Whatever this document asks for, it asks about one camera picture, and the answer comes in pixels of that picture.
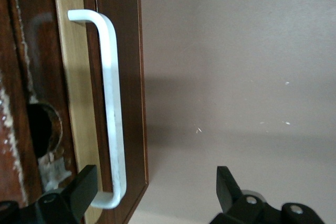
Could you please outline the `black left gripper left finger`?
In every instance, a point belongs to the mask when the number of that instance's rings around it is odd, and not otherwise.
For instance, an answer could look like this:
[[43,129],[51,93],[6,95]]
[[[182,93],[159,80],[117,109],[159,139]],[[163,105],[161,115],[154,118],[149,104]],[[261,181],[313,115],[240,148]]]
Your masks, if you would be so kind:
[[64,189],[49,191],[27,207],[2,201],[1,223],[80,223],[97,192],[97,167],[87,165]]

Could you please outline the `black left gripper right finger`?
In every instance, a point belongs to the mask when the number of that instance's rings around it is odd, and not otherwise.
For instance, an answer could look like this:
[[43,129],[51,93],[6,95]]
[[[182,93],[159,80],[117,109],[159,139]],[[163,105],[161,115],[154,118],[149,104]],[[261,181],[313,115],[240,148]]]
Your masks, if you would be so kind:
[[306,205],[288,202],[278,210],[261,197],[243,192],[226,166],[217,167],[216,193],[222,212],[211,223],[324,223]]

